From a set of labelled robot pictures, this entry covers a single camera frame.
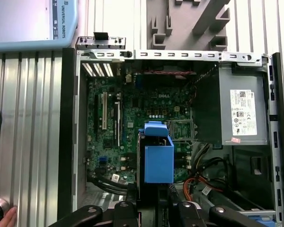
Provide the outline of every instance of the connector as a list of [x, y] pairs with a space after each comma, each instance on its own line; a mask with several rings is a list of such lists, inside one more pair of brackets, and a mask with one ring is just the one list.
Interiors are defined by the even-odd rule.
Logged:
[[102, 129], [107, 129], [107, 92], [102, 94]]

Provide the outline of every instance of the human hand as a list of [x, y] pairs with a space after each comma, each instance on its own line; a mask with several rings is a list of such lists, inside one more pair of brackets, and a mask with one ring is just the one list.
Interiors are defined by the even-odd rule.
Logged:
[[0, 221], [0, 227], [14, 227], [17, 219], [17, 208], [10, 209]]

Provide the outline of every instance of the white label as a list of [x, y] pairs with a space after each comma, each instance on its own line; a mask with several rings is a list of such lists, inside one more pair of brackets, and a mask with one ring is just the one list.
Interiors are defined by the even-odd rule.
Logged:
[[204, 195], [208, 195], [208, 193], [210, 193], [211, 190], [212, 190], [212, 189], [211, 189], [210, 187], [205, 186], [205, 188], [202, 190], [202, 193], [203, 193]]
[[231, 123], [234, 136], [257, 135], [255, 94], [251, 90], [231, 90]]
[[117, 174], [113, 174], [112, 181], [118, 183], [120, 176]]

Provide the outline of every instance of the corrugated metal surface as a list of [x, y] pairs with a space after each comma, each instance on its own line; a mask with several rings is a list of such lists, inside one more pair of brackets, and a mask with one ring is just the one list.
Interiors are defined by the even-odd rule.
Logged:
[[0, 54], [0, 197], [18, 226], [57, 217], [62, 54]]

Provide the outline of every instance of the expansion slot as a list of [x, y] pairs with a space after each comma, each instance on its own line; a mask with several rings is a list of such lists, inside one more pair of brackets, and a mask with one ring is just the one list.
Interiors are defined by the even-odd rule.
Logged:
[[114, 144], [120, 146], [120, 122], [121, 122], [121, 105], [115, 102], [114, 105]]
[[96, 140], [98, 139], [98, 121], [99, 121], [99, 115], [98, 115], [98, 111], [99, 111], [99, 95], [95, 95], [94, 97], [94, 134], [96, 136]]
[[102, 129], [107, 129], [107, 92], [102, 94]]

